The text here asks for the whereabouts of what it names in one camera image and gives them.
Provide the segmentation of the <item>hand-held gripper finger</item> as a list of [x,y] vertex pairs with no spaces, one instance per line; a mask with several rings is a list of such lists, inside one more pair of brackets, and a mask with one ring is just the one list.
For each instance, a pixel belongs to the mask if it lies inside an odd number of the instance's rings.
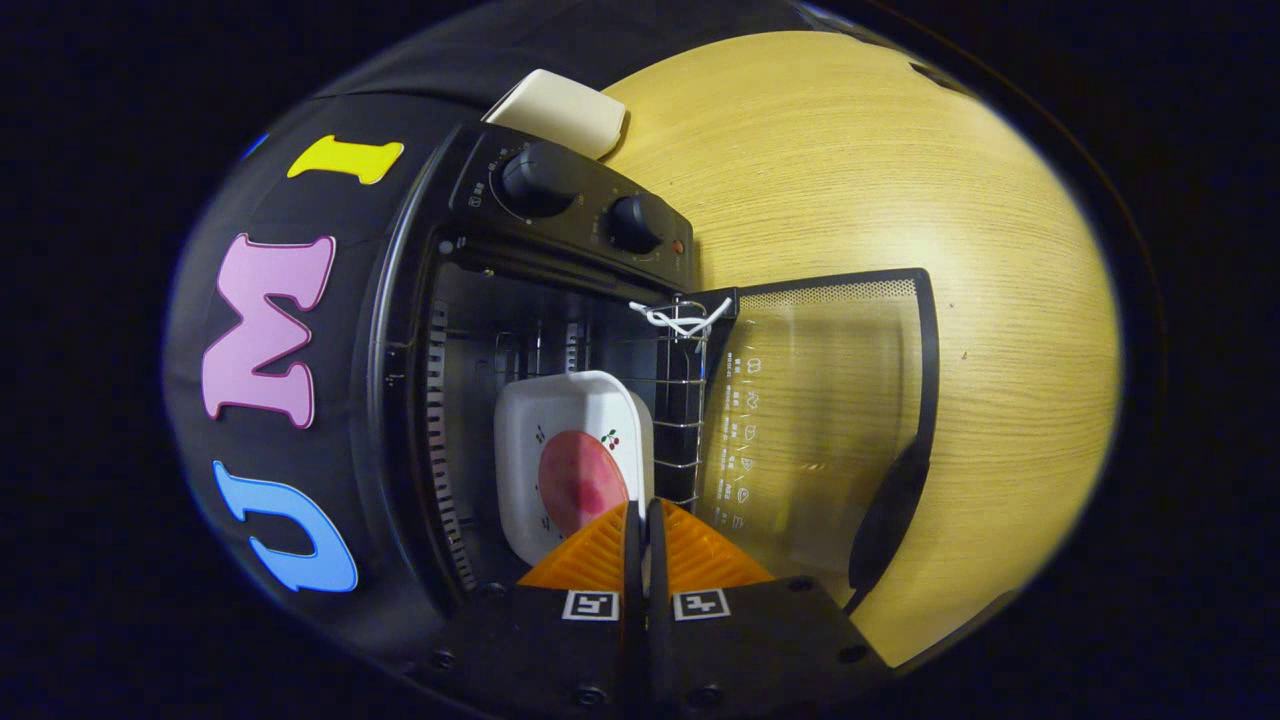
[[623,719],[643,697],[643,523],[599,516],[521,582],[480,587],[415,678],[468,719]]
[[648,509],[658,719],[845,719],[891,670],[809,575],[777,577],[664,500]]

